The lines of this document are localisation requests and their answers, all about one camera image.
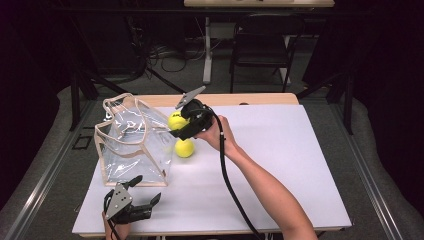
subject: white table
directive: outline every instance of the white table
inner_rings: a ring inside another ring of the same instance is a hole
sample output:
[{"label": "white table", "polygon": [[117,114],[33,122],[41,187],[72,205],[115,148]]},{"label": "white table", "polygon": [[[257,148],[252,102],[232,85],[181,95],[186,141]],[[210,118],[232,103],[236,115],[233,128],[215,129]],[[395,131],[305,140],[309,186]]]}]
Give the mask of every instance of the white table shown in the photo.
[{"label": "white table", "polygon": [[[233,99],[238,97],[242,102],[240,96],[243,95],[234,94]],[[208,105],[217,114],[227,116],[239,144],[294,194],[315,230],[334,231],[351,226],[303,106]],[[171,107],[158,109],[165,114],[174,111]],[[135,206],[145,204],[157,193],[162,193],[160,202],[153,208],[152,218],[132,223],[132,235],[250,233],[223,181],[219,153],[200,139],[194,142],[195,153],[190,158],[174,156],[168,187],[129,189]],[[228,160],[227,170],[253,225],[260,232],[278,231],[247,181]],[[98,165],[73,233],[83,237],[104,235],[100,214],[104,196],[109,190],[103,185]]]},{"label": "white table", "polygon": [[[238,7],[238,8],[319,8],[319,7],[333,7],[333,0],[184,0],[186,7],[203,7],[203,8],[225,8],[225,7]],[[212,71],[212,52],[211,52],[211,23],[209,17],[205,21],[205,67],[203,70],[203,83],[210,84],[211,71]],[[286,75],[285,68],[280,69],[282,78]]]}]

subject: black chair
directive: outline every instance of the black chair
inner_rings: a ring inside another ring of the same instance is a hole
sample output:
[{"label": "black chair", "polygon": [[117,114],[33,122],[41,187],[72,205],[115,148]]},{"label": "black chair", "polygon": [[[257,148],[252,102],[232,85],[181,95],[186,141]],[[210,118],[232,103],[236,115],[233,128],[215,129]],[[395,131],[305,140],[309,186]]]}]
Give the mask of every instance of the black chair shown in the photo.
[{"label": "black chair", "polygon": [[[250,14],[234,27],[233,52],[230,62],[231,87],[234,88],[234,67],[286,68],[283,81],[285,92],[296,42],[305,29],[304,20],[295,15]],[[285,37],[290,36],[288,45]]]}]

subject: forearm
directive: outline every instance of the forearm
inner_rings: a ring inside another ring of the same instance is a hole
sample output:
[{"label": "forearm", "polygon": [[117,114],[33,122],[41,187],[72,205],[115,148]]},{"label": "forearm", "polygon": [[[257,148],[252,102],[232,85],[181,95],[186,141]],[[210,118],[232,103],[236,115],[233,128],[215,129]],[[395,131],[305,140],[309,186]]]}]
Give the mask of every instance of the forearm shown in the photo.
[{"label": "forearm", "polygon": [[265,210],[284,233],[285,239],[316,239],[312,224],[302,207],[278,179],[238,146],[228,152],[227,157],[246,177]]}]

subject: yellow tennis ball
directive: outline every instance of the yellow tennis ball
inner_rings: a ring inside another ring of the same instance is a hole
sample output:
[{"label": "yellow tennis ball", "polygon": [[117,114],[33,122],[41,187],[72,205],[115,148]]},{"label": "yellow tennis ball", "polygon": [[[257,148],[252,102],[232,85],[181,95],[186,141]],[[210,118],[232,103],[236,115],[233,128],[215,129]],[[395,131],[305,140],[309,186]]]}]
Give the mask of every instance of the yellow tennis ball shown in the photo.
[{"label": "yellow tennis ball", "polygon": [[188,120],[181,117],[180,111],[175,111],[175,112],[171,113],[171,115],[169,115],[169,117],[168,117],[168,127],[171,130],[181,129],[185,125],[187,125],[188,122],[189,122]]},{"label": "yellow tennis ball", "polygon": [[190,139],[181,140],[175,143],[175,153],[182,158],[190,157],[194,152],[194,143]]}]

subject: transparent plastic bag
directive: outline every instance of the transparent plastic bag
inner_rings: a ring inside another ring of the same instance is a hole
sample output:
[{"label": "transparent plastic bag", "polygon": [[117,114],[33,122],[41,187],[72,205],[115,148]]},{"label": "transparent plastic bag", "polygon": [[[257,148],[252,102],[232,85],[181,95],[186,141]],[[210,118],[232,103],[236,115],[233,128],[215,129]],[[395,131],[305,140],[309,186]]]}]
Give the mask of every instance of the transparent plastic bag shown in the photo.
[{"label": "transparent plastic bag", "polygon": [[106,120],[95,126],[95,143],[106,186],[130,181],[137,186],[167,186],[176,139],[167,117],[126,93],[103,101]]}]

